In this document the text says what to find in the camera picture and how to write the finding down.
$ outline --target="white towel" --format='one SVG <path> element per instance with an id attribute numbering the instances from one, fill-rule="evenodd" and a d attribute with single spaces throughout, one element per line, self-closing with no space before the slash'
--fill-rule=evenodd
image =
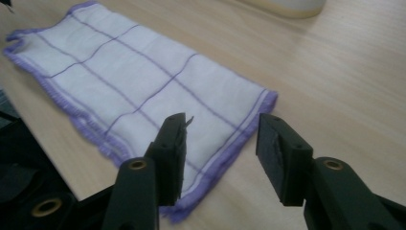
<path id="1" fill-rule="evenodd" d="M 95 1 L 51 28 L 15 31 L 4 54 L 33 74 L 85 138 L 117 166 L 143 156 L 165 118 L 185 112 L 184 219 L 237 158 L 277 93 Z"/>

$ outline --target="dish cloth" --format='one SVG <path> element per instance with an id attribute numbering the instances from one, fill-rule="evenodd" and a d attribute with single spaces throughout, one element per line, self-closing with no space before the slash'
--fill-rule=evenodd
<path id="1" fill-rule="evenodd" d="M 277 93 L 96 1 L 55 26 L 14 31 L 4 54 L 30 72 L 73 125 L 116 166 L 143 156 L 168 116 L 188 126 L 182 198 L 161 213 L 183 220 L 237 158 Z"/>

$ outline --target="wooden table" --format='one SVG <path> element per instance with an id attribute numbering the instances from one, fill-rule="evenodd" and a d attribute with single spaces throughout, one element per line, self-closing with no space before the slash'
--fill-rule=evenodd
<path id="1" fill-rule="evenodd" d="M 15 29 L 51 26 L 79 1 L 14 1 L 0 8 L 0 48 Z M 274 111 L 315 149 L 349 163 L 373 192 L 406 205 L 406 2 L 327 1 L 294 20 L 233 0 L 101 0 L 280 93 Z M 36 81 L 0 57 L 0 85 L 78 199 L 117 170 L 85 141 Z M 255 156 L 253 137 L 190 217 L 161 229 L 306 229 L 284 208 Z"/>

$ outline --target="fabric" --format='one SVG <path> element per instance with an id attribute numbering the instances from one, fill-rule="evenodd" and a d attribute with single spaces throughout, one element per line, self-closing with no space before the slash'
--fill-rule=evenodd
<path id="1" fill-rule="evenodd" d="M 34 75 L 73 125 L 117 166 L 143 156 L 165 118 L 185 112 L 184 219 L 237 158 L 277 93 L 90 1 L 55 26 L 15 31 L 4 54 Z"/>

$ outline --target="purple stitched border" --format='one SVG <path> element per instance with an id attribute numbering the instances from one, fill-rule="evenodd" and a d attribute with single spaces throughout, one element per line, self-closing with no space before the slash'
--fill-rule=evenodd
<path id="1" fill-rule="evenodd" d="M 67 16 L 71 15 L 74 11 L 81 8 L 86 8 L 94 4 L 98 4 L 97 1 L 88 1 L 82 4 L 75 5 L 66 13 L 65 17 L 62 20 L 64 20 Z M 53 98 L 54 102 L 56 102 L 56 104 L 58 104 L 63 110 L 65 110 L 65 112 L 72 115 L 70 118 L 75 127 L 77 127 L 77 129 L 81 133 L 83 133 L 86 136 L 86 138 L 88 138 L 91 142 L 93 142 L 96 146 L 98 146 L 101 152 L 108 155 L 108 157 L 111 158 L 111 160 L 116 164 L 116 166 L 119 166 L 123 162 L 123 159 L 120 159 L 119 156 L 116 154 L 111 154 L 112 149 L 107 148 L 105 144 L 100 140 L 100 138 L 97 137 L 97 135 L 93 131 L 87 130 L 87 127 L 82 125 L 80 119 L 85 120 L 87 122 L 86 124 L 92 127 L 94 130 L 101 130 L 101 128 L 97 124 L 88 123 L 88 121 L 90 121 L 89 115 L 82 113 L 77 108 L 71 106 L 62 97 L 59 97 L 55 89 L 51 85 L 49 85 L 48 82 L 42 79 L 41 73 L 39 71 L 34 69 L 30 64 L 26 63 L 23 59 L 19 58 L 18 56 L 12 53 L 13 50 L 24 45 L 24 41 L 19 38 L 19 35 L 37 33 L 47 29 L 49 28 L 19 30 L 13 32 L 8 36 L 7 41 L 17 40 L 17 42 L 12 46 L 5 48 L 4 55 L 7 56 L 16 65 L 32 73 L 38 80 L 40 85 L 45 89 L 45 91 L 47 91 L 48 94 Z M 258 113 L 269 113 L 274 108 L 277 97 L 278 95 L 276 92 L 273 91 L 268 92 L 264 100 L 261 102 L 261 106 L 259 107 Z M 189 213 L 195 208 L 195 206 L 200 202 L 200 200 L 204 197 L 204 195 L 214 186 L 214 184 L 218 182 L 221 175 L 223 175 L 229 168 L 229 166 L 237 159 L 238 154 L 241 148 L 246 143 L 248 137 L 251 136 L 257 129 L 258 121 L 259 116 L 256 115 L 255 118 L 249 123 L 248 127 L 245 128 L 239 134 L 236 140 L 226 150 L 224 150 L 221 153 L 221 155 L 213 162 L 213 164 L 206 171 L 207 175 L 204 175 L 200 180 L 199 185 L 194 189 L 194 191 L 187 195 L 188 199 L 187 207 L 185 207 L 185 205 L 177 203 L 174 207 L 161 208 L 161 212 L 163 214 L 169 215 L 169 218 L 173 222 L 179 222 L 183 220 L 185 217 L 187 217 Z M 119 147 L 120 150 L 124 151 L 124 155 L 129 156 L 128 152 L 126 152 L 126 148 L 123 147 L 122 144 L 118 142 L 118 140 L 111 137 L 107 141 L 110 144 L 114 143 L 113 146 Z"/>

